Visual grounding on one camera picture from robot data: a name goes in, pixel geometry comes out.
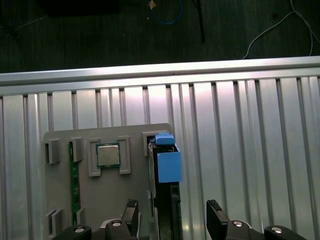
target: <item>black cable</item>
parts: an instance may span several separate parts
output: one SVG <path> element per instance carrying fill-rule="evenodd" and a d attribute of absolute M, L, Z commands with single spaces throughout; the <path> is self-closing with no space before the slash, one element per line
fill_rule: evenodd
<path fill-rule="evenodd" d="M 0 0 L 0 27 L 5 31 L 8 35 L 13 36 L 14 38 L 18 38 L 20 35 L 19 33 L 14 30 L 12 27 L 10 27 L 8 24 L 6 24 L 4 20 L 4 11 L 2 7 L 2 1 Z"/>
<path fill-rule="evenodd" d="M 205 28 L 204 28 L 204 19 L 202 16 L 202 8 L 201 8 L 201 0 L 196 0 L 197 10 L 198 10 L 198 17 L 199 17 L 199 24 L 200 24 L 200 32 L 201 32 L 201 40 L 204 43 L 205 39 Z"/>
<path fill-rule="evenodd" d="M 195 8 L 198 9 L 198 6 L 197 6 L 195 0 L 192 0 L 192 2 L 193 2 L 193 5 L 195 6 Z"/>

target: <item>metal bolt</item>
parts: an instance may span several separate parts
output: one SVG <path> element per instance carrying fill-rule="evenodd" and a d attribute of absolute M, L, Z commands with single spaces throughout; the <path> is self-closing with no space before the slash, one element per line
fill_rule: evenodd
<path fill-rule="evenodd" d="M 242 226 L 243 226 L 243 223 L 240 222 L 240 221 L 234 221 L 234 222 L 233 222 L 233 225 L 236 225 L 237 227 L 242 227 Z"/>
<path fill-rule="evenodd" d="M 277 234 L 281 234 L 282 233 L 282 229 L 278 228 L 278 227 L 273 227 L 273 228 L 271 228 L 271 230 L 276 232 Z"/>
<path fill-rule="evenodd" d="M 74 230 L 75 233 L 82 233 L 85 229 L 82 227 L 77 228 L 76 230 Z"/>
<path fill-rule="evenodd" d="M 114 227 L 119 227 L 121 225 L 121 222 L 114 222 L 112 223 L 112 226 Z"/>

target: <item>gray slot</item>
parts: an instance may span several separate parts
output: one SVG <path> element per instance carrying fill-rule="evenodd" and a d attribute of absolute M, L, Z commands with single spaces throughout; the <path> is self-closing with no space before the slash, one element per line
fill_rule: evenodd
<path fill-rule="evenodd" d="M 45 215 L 45 222 L 47 225 L 46 235 L 48 239 L 53 239 L 63 230 L 63 214 L 62 209 L 52 210 Z"/>
<path fill-rule="evenodd" d="M 73 161 L 79 162 L 84 159 L 82 137 L 73 138 L 71 141 L 73 144 Z"/>
<path fill-rule="evenodd" d="M 55 164 L 60 162 L 59 158 L 59 140 L 48 140 L 42 143 L 44 158 L 46 164 Z"/>
<path fill-rule="evenodd" d="M 100 144 L 100 138 L 91 138 L 88 142 L 88 170 L 90 177 L 100 177 L 101 170 L 97 168 L 96 145 Z"/>
<path fill-rule="evenodd" d="M 52 236 L 55 237 L 63 230 L 63 210 L 59 209 L 51 216 L 52 219 Z"/>
<path fill-rule="evenodd" d="M 86 214 L 85 209 L 83 207 L 76 213 L 76 223 L 86 224 Z"/>
<path fill-rule="evenodd" d="M 120 150 L 120 174 L 131 173 L 131 160 L 130 160 L 130 138 L 129 136 L 118 137 L 119 150 Z"/>
<path fill-rule="evenodd" d="M 159 131 L 143 131 L 142 132 L 142 136 L 143 136 L 143 152 L 144 152 L 144 156 L 147 157 L 148 156 L 148 137 L 151 136 L 156 136 L 159 133 L 166 133 L 168 132 L 168 130 L 159 130 Z"/>

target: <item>gray fixture plate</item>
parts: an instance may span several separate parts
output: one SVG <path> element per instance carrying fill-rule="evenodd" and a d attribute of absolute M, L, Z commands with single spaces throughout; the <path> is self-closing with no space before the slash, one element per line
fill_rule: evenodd
<path fill-rule="evenodd" d="M 151 188 L 145 144 L 148 136 L 159 132 L 172 133 L 172 128 L 168 123 L 160 123 L 47 132 L 42 143 L 46 214 L 61 210 L 62 217 L 59 219 L 62 222 L 57 226 L 65 229 L 72 224 L 68 143 L 73 142 L 73 152 L 77 156 L 73 161 L 78 162 L 79 173 L 81 210 L 77 217 L 80 224 L 96 231 L 105 220 L 120 218 L 128 199 L 136 199 L 141 212 L 140 236 L 149 236 L 152 218 L 147 191 Z M 50 145 L 51 142 L 55 143 L 51 145 L 52 156 L 57 157 L 58 154 L 59 159 L 49 161 L 45 144 Z M 120 169 L 97 168 L 96 159 L 92 159 L 96 156 L 95 152 L 92 153 L 96 143 L 119 143 Z M 50 230 L 52 220 L 48 216 L 44 219 L 44 236 L 51 239 L 54 235 L 50 236 L 49 231 L 58 233 L 60 229 Z"/>

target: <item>circuit board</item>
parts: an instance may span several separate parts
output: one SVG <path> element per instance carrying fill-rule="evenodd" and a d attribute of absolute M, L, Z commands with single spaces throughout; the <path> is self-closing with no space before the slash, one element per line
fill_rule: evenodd
<path fill-rule="evenodd" d="M 70 168 L 70 193 L 71 193 L 71 215 L 72 224 L 77 224 L 77 212 L 81 208 L 80 203 L 80 184 L 79 184 L 79 167 L 74 162 L 74 146 L 72 142 L 68 144 L 69 168 Z"/>

